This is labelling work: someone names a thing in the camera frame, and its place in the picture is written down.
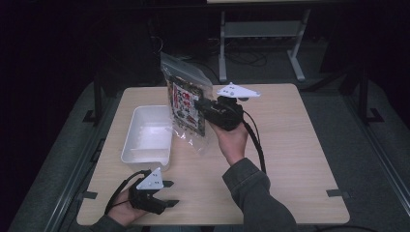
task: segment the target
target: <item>white triangular marker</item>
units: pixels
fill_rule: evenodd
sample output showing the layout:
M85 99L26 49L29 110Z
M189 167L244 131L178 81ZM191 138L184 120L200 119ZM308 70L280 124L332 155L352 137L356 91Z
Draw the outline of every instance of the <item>white triangular marker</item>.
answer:
M147 176L141 183L136 186L136 189L145 190L145 189L162 189L162 174L161 168L155 169L149 176Z
M260 93L235 85L230 82L225 87L217 91L218 95L225 96L228 98L257 98L260 97Z

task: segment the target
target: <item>colorful printed card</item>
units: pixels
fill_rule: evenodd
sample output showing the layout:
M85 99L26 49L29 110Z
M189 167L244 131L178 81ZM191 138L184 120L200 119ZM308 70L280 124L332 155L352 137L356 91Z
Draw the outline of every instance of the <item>colorful printed card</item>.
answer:
M172 115L178 126L205 136L205 118L194 106L194 101L204 98L203 90L181 77L170 76L168 93Z

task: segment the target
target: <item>person's left hand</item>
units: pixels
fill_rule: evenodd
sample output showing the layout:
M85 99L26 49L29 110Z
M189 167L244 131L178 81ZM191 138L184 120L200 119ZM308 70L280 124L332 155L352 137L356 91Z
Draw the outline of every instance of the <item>person's left hand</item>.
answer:
M128 196L128 189L120 192L120 194L118 194L117 196L117 199L115 199L113 205L119 204L121 202L124 203L112 207L111 210L109 210L108 212L108 216L110 218L113 218L118 223L124 226L130 225L133 221L137 220L138 218L141 218L142 216L148 213L146 211L133 208L130 201L128 201Z

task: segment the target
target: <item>person's right hand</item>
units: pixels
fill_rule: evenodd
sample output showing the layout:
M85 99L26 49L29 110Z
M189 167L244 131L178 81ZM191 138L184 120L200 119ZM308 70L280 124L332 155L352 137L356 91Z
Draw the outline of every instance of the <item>person's right hand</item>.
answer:
M245 157L245 148L247 146L248 131L244 124L241 123L238 128L226 131L212 123L209 123L218 137L220 150L228 161L229 165Z

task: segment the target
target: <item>hand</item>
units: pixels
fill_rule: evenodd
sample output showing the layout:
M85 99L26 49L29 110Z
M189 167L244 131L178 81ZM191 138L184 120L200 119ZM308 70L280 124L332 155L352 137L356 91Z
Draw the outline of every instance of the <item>hand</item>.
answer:
M147 212L139 209L135 209L132 207L130 201L128 201L129 190L126 189L120 194L118 194L117 199L115 199L114 204L118 204L111 208L108 212L108 216L113 218L118 223L128 226L133 221L141 218L142 216L146 215Z
M232 166L237 161L245 157L248 131L243 123L241 123L238 128L231 131L226 131L212 123L210 123L210 125L218 137L220 150L222 151L229 165Z

